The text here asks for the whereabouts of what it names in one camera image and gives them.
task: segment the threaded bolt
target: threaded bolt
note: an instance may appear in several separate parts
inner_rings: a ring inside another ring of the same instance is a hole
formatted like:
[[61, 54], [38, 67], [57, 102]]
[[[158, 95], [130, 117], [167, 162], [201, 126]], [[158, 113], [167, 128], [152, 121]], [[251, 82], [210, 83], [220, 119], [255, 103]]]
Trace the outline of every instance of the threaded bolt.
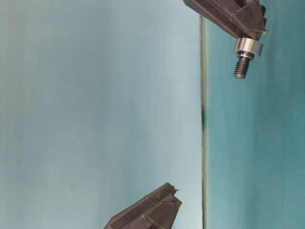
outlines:
[[240, 56], [237, 61], [236, 68], [234, 71], [234, 76], [238, 79], [244, 79], [247, 75], [247, 71], [249, 68], [250, 58]]

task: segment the teal backdrop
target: teal backdrop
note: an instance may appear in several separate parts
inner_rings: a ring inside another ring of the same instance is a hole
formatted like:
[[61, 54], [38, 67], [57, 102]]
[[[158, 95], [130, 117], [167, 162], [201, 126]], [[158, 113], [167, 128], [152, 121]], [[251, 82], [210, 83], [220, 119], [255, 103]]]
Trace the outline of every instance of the teal backdrop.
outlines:
[[245, 80], [234, 39], [204, 23], [207, 229], [305, 225], [305, 1], [260, 2], [269, 32]]
[[199, 31], [182, 0], [2, 0], [0, 228], [101, 229], [170, 182], [200, 229]]

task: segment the light blue wall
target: light blue wall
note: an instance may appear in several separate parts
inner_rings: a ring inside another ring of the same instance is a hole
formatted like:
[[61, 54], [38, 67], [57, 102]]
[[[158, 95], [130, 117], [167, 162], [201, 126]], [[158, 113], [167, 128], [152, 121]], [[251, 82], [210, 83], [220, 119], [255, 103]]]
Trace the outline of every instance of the light blue wall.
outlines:
[[260, 2], [270, 31], [245, 80], [233, 38], [205, 24], [207, 229], [305, 226], [305, 1]]
[[0, 228], [100, 229], [166, 181], [199, 229], [199, 17], [179, 0], [3, 0]]

